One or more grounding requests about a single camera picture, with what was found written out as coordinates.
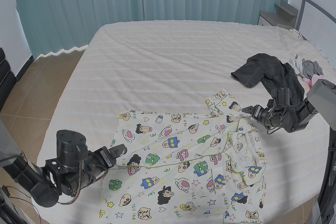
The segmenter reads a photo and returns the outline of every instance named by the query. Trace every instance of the mattress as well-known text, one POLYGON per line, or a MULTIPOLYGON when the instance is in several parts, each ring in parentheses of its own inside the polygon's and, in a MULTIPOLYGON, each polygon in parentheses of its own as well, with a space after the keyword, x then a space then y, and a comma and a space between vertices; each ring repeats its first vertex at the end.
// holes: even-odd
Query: mattress
MULTIPOLYGON (((221 88, 242 106, 265 107, 261 83, 246 88, 230 77, 246 59, 267 53, 287 62, 293 54, 317 61, 325 78, 336 71, 309 41, 279 27, 205 21, 142 21, 101 27, 84 52, 58 102, 37 164, 56 156, 56 132, 69 129, 87 138, 89 150, 109 147, 121 110, 208 113, 206 97, 221 88)), ((257 125, 267 157, 265 222, 287 213, 320 190, 329 126, 317 114, 305 130, 267 135, 257 125)), ((83 189, 72 205, 38 206, 51 224, 97 223, 102 183, 83 189)), ((61 196, 60 201, 71 198, 61 196)))

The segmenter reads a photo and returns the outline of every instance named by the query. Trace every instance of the green cartoon character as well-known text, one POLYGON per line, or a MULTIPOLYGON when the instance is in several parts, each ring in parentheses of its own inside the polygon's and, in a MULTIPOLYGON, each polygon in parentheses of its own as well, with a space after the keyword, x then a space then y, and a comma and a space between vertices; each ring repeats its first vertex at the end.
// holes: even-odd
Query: green cartoon character
POLYGON ((206 161, 198 162, 195 164, 194 169, 194 174, 197 174, 197 176, 203 176, 208 172, 208 164, 206 161))
POLYGON ((121 184, 123 182, 121 182, 119 179, 116 179, 116 180, 110 180, 110 183, 108 184, 108 187, 111 189, 111 190, 118 190, 121 188, 121 184))
POLYGON ((199 144, 200 143, 205 143, 205 141, 209 138, 210 138, 210 135, 203 136, 203 137, 201 137, 200 139, 197 140, 197 143, 199 143, 199 144))
POLYGON ((151 154, 149 153, 146 157, 146 163, 149 164, 150 166, 154 165, 159 161, 160 157, 156 154, 151 154))

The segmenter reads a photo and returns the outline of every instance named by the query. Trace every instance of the headboard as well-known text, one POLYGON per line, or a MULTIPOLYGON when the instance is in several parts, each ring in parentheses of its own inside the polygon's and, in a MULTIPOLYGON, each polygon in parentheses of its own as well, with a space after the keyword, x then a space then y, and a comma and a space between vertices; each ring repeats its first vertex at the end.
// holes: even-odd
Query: headboard
POLYGON ((333 16, 313 1, 302 0, 296 30, 336 68, 336 19, 333 16))

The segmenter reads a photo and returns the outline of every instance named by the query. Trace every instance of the nightstand drawer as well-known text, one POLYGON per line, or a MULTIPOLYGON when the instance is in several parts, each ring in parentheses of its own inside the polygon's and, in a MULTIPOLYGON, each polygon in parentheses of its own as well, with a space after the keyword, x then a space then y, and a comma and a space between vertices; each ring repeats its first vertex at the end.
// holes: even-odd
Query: nightstand drawer
POLYGON ((262 16, 259 16, 258 25, 262 26, 272 26, 267 20, 265 20, 262 16))

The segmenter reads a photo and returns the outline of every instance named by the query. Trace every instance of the cartoon print shirt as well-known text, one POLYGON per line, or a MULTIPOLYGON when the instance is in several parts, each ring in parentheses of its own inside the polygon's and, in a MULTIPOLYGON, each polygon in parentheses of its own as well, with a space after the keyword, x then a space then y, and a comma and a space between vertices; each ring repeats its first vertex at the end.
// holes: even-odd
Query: cartoon print shirt
POLYGON ((103 180, 101 222, 263 222, 258 130, 225 90, 206 103, 210 115, 120 114, 111 146, 127 153, 103 180))

